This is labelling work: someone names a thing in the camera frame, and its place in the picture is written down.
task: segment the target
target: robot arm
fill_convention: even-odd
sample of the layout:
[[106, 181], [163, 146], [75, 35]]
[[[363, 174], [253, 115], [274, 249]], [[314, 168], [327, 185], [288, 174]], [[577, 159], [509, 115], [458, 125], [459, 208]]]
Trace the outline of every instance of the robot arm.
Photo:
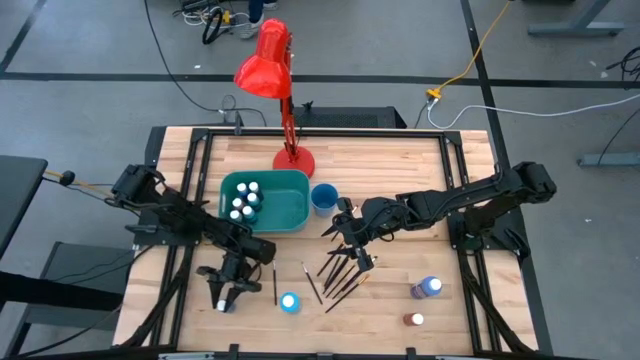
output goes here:
[[[398, 230], [421, 230], [458, 209], [463, 213], [465, 232], [471, 236], [490, 230], [495, 220], [524, 203], [546, 202], [555, 194], [556, 185], [544, 166], [523, 162], [512, 169], [446, 191], [418, 191], [398, 194], [395, 199], [367, 199], [362, 204], [362, 217], [355, 218], [348, 198], [340, 198], [341, 213], [332, 219], [333, 225], [323, 236], [339, 232], [347, 248], [330, 252], [346, 254], [358, 260], [362, 271], [373, 268], [364, 246], [374, 239], [389, 241]], [[489, 201], [481, 207], [473, 207]]]
[[[158, 188], [164, 188], [164, 191], [160, 193]], [[249, 278], [257, 266], [273, 260], [276, 252], [274, 243], [253, 237], [251, 228], [240, 223], [209, 215], [202, 209], [206, 202], [187, 200], [180, 192], [168, 187], [162, 174], [150, 167], [129, 165], [111, 192], [114, 198], [105, 200], [108, 205], [152, 211], [158, 216], [158, 226], [164, 230], [177, 234], [197, 233], [198, 237], [202, 234], [214, 246], [226, 251], [220, 270], [200, 267], [197, 271], [199, 275], [207, 276], [214, 308], [227, 282], [233, 287], [227, 294], [225, 311], [240, 293], [260, 291], [260, 284]], [[133, 232], [153, 231], [138, 226], [127, 229]], [[253, 259], [256, 265], [250, 266], [247, 258]]]

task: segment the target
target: lamp shade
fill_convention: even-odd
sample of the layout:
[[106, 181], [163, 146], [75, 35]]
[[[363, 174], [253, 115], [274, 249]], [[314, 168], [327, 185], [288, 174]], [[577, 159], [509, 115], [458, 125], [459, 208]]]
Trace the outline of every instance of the lamp shade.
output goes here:
[[287, 26], [276, 19], [262, 24], [256, 53], [251, 55], [238, 69], [235, 83], [253, 95], [286, 99], [291, 96], [291, 74], [289, 73], [287, 46], [290, 34]]

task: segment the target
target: red desk lamp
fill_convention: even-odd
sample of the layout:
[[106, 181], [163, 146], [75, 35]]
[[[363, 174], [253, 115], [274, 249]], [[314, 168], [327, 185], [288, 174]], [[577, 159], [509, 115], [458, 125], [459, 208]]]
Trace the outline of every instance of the red desk lamp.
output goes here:
[[284, 149], [273, 159], [274, 169], [297, 169], [313, 175], [315, 160], [309, 150], [296, 144], [296, 129], [291, 98], [291, 33], [280, 20], [262, 24], [256, 53], [240, 66], [235, 83], [251, 94], [280, 99]]

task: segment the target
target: gray floor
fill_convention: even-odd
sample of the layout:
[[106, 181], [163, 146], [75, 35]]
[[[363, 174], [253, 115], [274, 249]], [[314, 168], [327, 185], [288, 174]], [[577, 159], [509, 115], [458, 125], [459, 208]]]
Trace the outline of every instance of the gray floor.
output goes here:
[[[472, 0], [483, 34], [502, 1]], [[0, 1], [0, 52], [9, 47], [35, 1]], [[173, 18], [173, 0], [150, 0], [151, 14], [169, 66], [175, 73], [232, 74], [255, 42], [226, 35], [213, 46], [200, 43], [201, 28]], [[637, 1], [609, 4], [599, 20], [636, 23], [616, 38], [530, 38], [526, 25], [558, 21], [573, 6], [514, 2], [485, 50], [491, 78], [612, 80], [604, 67], [638, 46]], [[241, 8], [243, 3], [235, 3]], [[294, 32], [294, 72], [330, 75], [453, 76], [471, 50], [457, 1], [282, 0], [278, 16]], [[8, 71], [50, 73], [148, 73], [164, 69], [141, 1], [48, 0]], [[475, 69], [469, 75], [476, 77]], [[324, 106], [394, 105], [410, 126], [424, 101], [425, 85], [296, 84], [296, 103]], [[279, 124], [277, 104], [249, 96], [228, 83], [187, 83], [185, 90], [209, 106], [234, 94], [239, 106], [265, 111]], [[561, 111], [614, 101], [637, 91], [494, 88], [498, 106]], [[442, 124], [468, 104], [482, 104], [475, 86], [451, 86], [434, 119]], [[545, 164], [558, 184], [548, 204], [525, 206], [527, 230], [539, 286], [557, 354], [604, 359], [637, 357], [640, 345], [640, 215], [638, 169], [589, 169], [575, 160], [599, 152], [638, 101], [565, 118], [537, 119], [501, 114], [513, 164]], [[260, 119], [247, 115], [249, 125]], [[0, 153], [38, 156], [55, 170], [73, 169], [89, 182], [112, 182], [124, 166], [142, 160], [153, 125], [220, 121], [187, 102], [167, 82], [0, 81]], [[422, 120], [420, 127], [427, 128]], [[488, 129], [483, 111], [468, 112], [459, 129]], [[640, 121], [631, 122], [611, 151], [638, 151]], [[0, 269], [39, 275], [56, 240], [127, 248], [122, 228], [134, 218], [90, 198], [43, 184], [0, 262]], [[9, 304], [0, 329], [14, 331], [22, 306]], [[47, 345], [74, 329], [34, 328], [24, 351]], [[92, 332], [65, 350], [104, 348], [109, 333]]]

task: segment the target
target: metal stand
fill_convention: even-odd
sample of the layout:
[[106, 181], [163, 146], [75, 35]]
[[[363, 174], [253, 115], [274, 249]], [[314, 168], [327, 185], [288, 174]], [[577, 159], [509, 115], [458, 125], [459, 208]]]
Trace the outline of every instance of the metal stand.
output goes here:
[[586, 166], [638, 166], [640, 153], [586, 154], [578, 159], [578, 165]]
[[529, 35], [615, 36], [624, 30], [621, 22], [594, 22], [609, 0], [594, 0], [575, 19], [568, 22], [529, 25]]

